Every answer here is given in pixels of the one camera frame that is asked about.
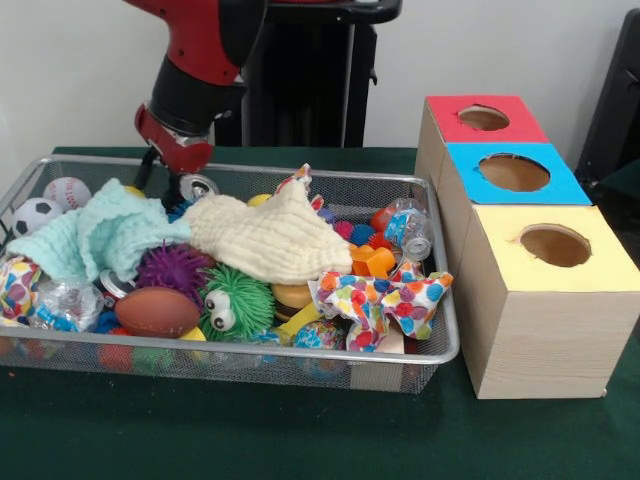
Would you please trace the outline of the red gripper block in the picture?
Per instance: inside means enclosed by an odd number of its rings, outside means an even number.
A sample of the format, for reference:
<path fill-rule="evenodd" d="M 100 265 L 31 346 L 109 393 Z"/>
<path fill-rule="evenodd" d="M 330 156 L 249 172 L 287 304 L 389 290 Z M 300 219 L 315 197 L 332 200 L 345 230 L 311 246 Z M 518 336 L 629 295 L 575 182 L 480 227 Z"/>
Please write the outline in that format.
<path fill-rule="evenodd" d="M 208 163 L 213 145 L 208 135 L 186 135 L 174 131 L 156 119 L 147 103 L 143 103 L 135 115 L 135 127 L 142 139 L 150 146 L 142 157 L 134 178 L 134 187 L 145 192 L 151 176 L 154 162 L 160 157 L 170 169 L 168 186 L 162 196 L 162 205 L 166 211 L 180 206 L 184 197 L 181 194 L 181 178 L 178 173 L 198 173 Z"/>

